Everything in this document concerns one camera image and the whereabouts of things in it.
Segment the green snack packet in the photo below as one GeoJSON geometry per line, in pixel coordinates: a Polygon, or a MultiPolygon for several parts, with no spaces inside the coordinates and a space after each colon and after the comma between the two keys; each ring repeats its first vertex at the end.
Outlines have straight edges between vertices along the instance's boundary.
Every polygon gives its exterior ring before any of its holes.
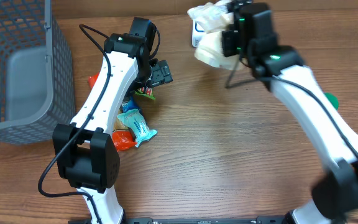
{"type": "Polygon", "coordinates": [[[152,92],[151,88],[142,87],[135,91],[136,95],[144,96],[146,98],[149,98],[151,100],[155,100],[154,94],[152,92]]]}

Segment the beige paper bag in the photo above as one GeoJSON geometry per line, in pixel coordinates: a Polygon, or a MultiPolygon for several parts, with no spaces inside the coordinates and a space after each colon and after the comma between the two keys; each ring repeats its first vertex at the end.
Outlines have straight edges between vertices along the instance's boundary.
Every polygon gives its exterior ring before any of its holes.
{"type": "Polygon", "coordinates": [[[230,0],[207,2],[192,7],[187,14],[205,32],[196,46],[195,58],[214,68],[236,70],[238,57],[223,55],[222,32],[234,22],[234,14],[227,9],[229,3],[230,0]]]}

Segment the blue Oreo cookie pack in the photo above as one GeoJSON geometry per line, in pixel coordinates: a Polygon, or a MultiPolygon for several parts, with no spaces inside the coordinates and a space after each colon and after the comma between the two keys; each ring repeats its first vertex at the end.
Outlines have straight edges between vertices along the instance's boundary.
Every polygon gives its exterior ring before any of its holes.
{"type": "Polygon", "coordinates": [[[139,112],[141,112],[141,108],[135,102],[135,99],[133,96],[126,98],[126,100],[123,101],[121,104],[121,110],[123,113],[126,113],[126,112],[128,112],[130,110],[134,110],[134,109],[137,109],[139,112]]]}

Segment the teal snack packet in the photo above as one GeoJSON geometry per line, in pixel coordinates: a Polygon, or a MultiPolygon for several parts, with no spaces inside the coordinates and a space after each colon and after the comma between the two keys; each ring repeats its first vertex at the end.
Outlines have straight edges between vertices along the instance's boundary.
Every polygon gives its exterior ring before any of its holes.
{"type": "Polygon", "coordinates": [[[157,130],[150,129],[147,126],[144,117],[138,109],[121,113],[117,115],[117,118],[135,134],[136,147],[139,147],[144,141],[151,140],[157,134],[157,130]]]}

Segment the red snack packet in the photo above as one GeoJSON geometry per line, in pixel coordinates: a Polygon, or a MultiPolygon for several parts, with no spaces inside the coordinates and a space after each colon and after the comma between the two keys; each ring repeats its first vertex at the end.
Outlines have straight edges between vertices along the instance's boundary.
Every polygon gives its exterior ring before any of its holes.
{"type": "Polygon", "coordinates": [[[114,121],[112,141],[117,151],[125,151],[137,144],[129,128],[117,117],[114,121]]]}

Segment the green lid jar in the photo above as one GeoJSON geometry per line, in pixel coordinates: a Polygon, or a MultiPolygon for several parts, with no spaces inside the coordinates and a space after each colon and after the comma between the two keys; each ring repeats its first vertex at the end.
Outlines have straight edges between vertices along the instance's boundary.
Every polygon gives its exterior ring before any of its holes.
{"type": "Polygon", "coordinates": [[[338,110],[339,109],[339,100],[337,97],[331,93],[325,93],[325,97],[329,100],[329,102],[332,104],[332,106],[338,110]]]}

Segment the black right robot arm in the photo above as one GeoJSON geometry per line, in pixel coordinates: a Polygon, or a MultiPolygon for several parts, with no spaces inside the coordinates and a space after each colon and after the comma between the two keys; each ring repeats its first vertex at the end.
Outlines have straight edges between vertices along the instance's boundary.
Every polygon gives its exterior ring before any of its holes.
{"type": "Polygon", "coordinates": [[[284,223],[345,223],[358,209],[358,134],[341,118],[295,48],[280,45],[264,2],[232,1],[233,23],[223,32],[225,57],[236,56],[298,120],[316,149],[324,177],[311,200],[284,223]]]}

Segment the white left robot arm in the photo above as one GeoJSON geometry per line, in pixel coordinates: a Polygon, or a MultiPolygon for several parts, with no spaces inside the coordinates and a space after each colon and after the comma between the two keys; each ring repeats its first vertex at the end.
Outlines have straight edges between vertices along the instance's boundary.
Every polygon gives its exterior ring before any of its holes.
{"type": "Polygon", "coordinates": [[[75,188],[72,195],[85,199],[91,218],[88,223],[125,223],[114,183],[120,157],[112,140],[114,123],[125,98],[133,92],[172,82],[166,61],[155,58],[153,46],[160,33],[149,19],[135,17],[130,31],[111,34],[98,49],[103,63],[96,82],[80,111],[69,124],[58,124],[53,131],[55,157],[38,183],[42,184],[54,164],[61,178],[75,188]]]}

